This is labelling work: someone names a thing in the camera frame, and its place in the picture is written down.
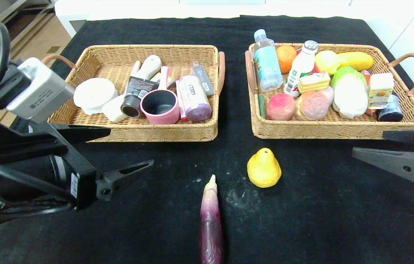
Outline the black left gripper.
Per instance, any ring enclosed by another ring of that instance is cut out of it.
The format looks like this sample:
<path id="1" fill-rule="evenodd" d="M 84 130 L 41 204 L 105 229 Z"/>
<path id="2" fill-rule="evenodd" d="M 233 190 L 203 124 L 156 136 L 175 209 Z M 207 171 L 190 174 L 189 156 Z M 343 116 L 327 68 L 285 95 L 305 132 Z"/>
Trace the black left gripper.
<path id="1" fill-rule="evenodd" d="M 108 127 L 14 121 L 11 129 L 20 140 L 11 147 L 13 156 L 25 168 L 37 169 L 37 178 L 69 191 L 76 209 L 88 207 L 96 198 L 111 200 L 153 170 L 154 160 L 147 160 L 102 172 L 98 179 L 98 170 L 73 145 L 107 137 Z"/>

